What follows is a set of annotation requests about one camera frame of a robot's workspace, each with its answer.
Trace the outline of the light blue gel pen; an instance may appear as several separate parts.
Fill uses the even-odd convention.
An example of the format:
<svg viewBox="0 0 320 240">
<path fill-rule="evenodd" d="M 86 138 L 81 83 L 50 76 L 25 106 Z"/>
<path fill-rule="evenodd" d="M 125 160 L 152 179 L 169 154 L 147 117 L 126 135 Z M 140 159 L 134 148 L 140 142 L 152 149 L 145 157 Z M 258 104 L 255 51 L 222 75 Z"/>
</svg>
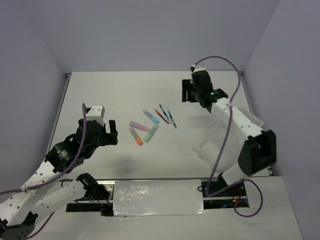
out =
<svg viewBox="0 0 320 240">
<path fill-rule="evenodd" d="M 167 110 L 167 112 L 168 112 L 168 114 L 169 114 L 170 120 L 171 120 L 174 128 L 177 129 L 178 127 L 177 127 L 177 125 L 176 125 L 176 122 L 175 122 L 175 120 L 174 120 L 174 118 L 173 118 L 173 116 L 172 116 L 172 113 L 171 113 L 170 109 L 169 109 L 168 107 L 166 107 L 166 110 Z"/>
</svg>

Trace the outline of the dark blue gel pen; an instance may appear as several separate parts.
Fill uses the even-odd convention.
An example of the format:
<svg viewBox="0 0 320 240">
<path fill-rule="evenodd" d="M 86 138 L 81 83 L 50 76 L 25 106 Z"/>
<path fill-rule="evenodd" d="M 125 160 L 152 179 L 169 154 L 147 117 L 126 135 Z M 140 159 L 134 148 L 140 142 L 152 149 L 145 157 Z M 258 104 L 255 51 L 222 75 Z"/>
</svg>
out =
<svg viewBox="0 0 320 240">
<path fill-rule="evenodd" d="M 164 114 L 164 116 L 165 116 L 165 118 L 166 118 L 166 120 L 167 120 L 168 124 L 170 124 L 170 119 L 169 119 L 169 117 L 168 117 L 168 115 L 167 115 L 166 111 L 164 110 L 163 106 L 162 106 L 161 104 L 159 104 L 159 107 L 160 107 L 160 109 L 161 109 L 162 113 Z"/>
</svg>

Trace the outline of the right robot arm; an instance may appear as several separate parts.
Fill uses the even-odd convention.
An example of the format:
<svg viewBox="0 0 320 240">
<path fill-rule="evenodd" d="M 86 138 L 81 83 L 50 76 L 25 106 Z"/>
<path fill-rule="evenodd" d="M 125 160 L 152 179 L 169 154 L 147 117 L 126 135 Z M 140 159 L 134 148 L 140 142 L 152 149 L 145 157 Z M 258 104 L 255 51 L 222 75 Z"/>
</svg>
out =
<svg viewBox="0 0 320 240">
<path fill-rule="evenodd" d="M 219 172 L 214 189 L 210 189 L 212 176 L 207 182 L 207 197 L 230 195 L 235 185 L 277 161 L 276 134 L 263 130 L 254 115 L 243 113 L 233 105 L 232 97 L 214 88 L 205 69 L 194 69 L 181 84 L 183 102 L 199 103 L 214 115 L 204 138 L 192 149 L 213 173 Z"/>
</svg>

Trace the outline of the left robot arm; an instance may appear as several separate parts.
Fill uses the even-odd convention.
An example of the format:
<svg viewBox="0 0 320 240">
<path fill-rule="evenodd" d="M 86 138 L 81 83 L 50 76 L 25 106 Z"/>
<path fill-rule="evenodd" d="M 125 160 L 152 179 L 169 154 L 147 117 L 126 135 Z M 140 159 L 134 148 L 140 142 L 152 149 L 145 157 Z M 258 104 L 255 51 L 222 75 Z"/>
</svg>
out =
<svg viewBox="0 0 320 240">
<path fill-rule="evenodd" d="M 106 125 L 96 120 L 78 121 L 75 134 L 57 143 L 45 156 L 32 177 L 0 205 L 0 238 L 28 240 L 36 235 L 34 229 L 42 221 L 70 202 L 85 200 L 107 201 L 110 192 L 89 173 L 82 173 L 68 185 L 51 192 L 65 174 L 89 159 L 98 147 L 116 145 L 118 132 L 115 120 Z"/>
</svg>

